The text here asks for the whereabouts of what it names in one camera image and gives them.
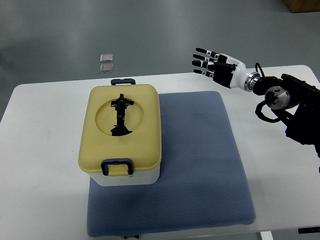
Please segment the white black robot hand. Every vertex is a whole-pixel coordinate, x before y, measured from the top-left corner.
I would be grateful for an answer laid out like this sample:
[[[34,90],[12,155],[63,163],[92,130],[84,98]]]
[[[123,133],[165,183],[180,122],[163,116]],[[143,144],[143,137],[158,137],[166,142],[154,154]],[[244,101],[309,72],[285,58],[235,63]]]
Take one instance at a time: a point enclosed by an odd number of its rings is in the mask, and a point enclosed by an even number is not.
[[[197,67],[194,73],[211,78],[215,83],[232,89],[240,88],[252,92],[261,75],[246,68],[240,60],[223,53],[216,53],[197,47],[192,65]]]

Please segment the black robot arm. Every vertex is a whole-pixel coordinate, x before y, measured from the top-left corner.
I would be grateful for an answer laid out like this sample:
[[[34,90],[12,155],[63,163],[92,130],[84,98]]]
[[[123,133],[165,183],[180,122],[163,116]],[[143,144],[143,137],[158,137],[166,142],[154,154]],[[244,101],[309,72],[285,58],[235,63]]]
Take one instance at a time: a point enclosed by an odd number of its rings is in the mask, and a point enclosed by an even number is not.
[[[283,122],[285,135],[302,145],[313,145],[320,154],[320,90],[292,75],[262,76],[249,89],[264,96],[255,109],[268,123]]]

